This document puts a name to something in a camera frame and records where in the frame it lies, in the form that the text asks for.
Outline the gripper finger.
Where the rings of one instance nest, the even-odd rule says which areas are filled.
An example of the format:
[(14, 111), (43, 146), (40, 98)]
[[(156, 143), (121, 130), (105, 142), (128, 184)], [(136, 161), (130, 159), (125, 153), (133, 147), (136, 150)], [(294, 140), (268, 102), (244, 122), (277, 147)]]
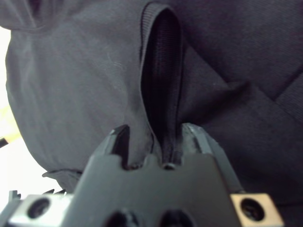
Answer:
[(114, 128), (95, 149), (92, 158), (117, 155), (121, 158), (121, 166), (128, 165), (130, 127), (126, 124)]
[(224, 149), (202, 127), (192, 123), (182, 124), (182, 155), (210, 155), (225, 181), (230, 193), (244, 193), (242, 187)]

